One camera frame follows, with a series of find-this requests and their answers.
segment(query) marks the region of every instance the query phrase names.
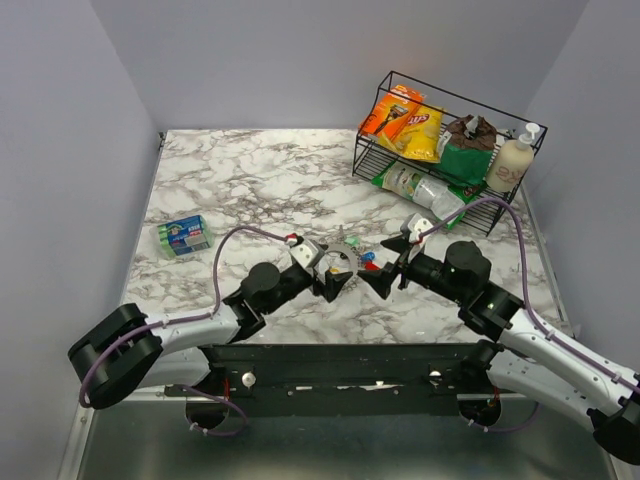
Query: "pump bottle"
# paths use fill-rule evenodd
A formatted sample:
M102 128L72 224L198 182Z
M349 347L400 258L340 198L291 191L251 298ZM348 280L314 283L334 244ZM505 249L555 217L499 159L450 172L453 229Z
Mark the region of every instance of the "pump bottle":
M540 126L527 123L526 133L502 146L489 168L486 182L496 192L509 192L515 187L533 162L533 143Z

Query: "wire rack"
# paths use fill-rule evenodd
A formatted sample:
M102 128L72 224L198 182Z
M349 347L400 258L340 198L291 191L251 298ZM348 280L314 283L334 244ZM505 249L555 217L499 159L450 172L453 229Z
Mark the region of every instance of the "wire rack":
M431 85L429 83L395 71L389 72L384 80L380 82L380 85L378 85L376 99L373 102L373 106L371 107L369 115L372 114L373 109L378 104L381 97L386 95L387 93L391 93L391 88L396 84L402 84L410 88L414 88L415 90L418 90L423 94L426 94L426 99L429 101L429 103L422 103L409 99L412 103L424 105L442 112L442 125L440 126L440 134L444 132L446 126L453 120L456 120L468 114L482 115L483 117L485 117L487 121L489 121L489 123L496 126L496 128L501 129L502 132L505 132L498 133L498 135L504 137L505 141L514 138L513 133L509 132L522 130L524 124L531 122L531 120L527 120L526 118L513 115L484 103L476 102L475 100L471 100L470 98L463 97L448 90L444 90L440 87L436 87L435 85ZM451 113L453 111L460 112L462 115L455 115L454 113ZM547 127L545 127L544 125L540 125L540 136L538 137L535 144L531 145L534 151L534 155L537 155L540 151L540 147L544 142L547 131ZM493 155L491 157L491 163L493 163L493 160L498 153L501 144L502 142L496 142L496 147L494 148ZM375 176L377 176L385 168L387 168L387 166L391 162L394 161L404 163L423 173L426 173L427 175L439 178L448 183L447 179L443 175L441 175L440 172L434 170L431 167L432 164L403 158L397 153L379 145L377 143L377 140L371 139L368 136L362 134L361 130L358 131L353 154L353 175L358 175L365 180L371 181ZM510 204L518 193L518 189L520 188L523 178L524 176L510 192L500 193L487 187L482 191L479 197L500 198ZM493 203L485 203L477 208L474 208L473 210L469 210L462 218L460 223L464 223L471 227L477 228L484 234L489 235L496 224L500 221L500 218L502 218L503 214L503 207L499 207L498 205L495 205Z

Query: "green bag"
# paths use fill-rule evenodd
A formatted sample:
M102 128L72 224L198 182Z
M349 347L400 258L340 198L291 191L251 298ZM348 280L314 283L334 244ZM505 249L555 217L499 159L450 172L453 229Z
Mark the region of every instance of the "green bag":
M489 169L497 131L483 117L467 115L451 122L438 141L440 163L434 164L447 180L460 187L482 184Z

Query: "cable clip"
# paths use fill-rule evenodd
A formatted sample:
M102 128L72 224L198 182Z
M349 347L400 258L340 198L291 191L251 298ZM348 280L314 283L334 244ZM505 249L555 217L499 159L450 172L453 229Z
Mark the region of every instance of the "cable clip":
M284 237L284 243L288 247L293 247L298 243L298 236L295 233L290 233Z

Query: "yellow chips bag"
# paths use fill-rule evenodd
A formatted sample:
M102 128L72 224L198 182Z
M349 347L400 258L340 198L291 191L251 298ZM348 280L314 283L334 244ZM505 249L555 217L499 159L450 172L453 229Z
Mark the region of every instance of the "yellow chips bag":
M436 147L441 122L442 112L421 106L395 137L397 151L411 160L439 163Z

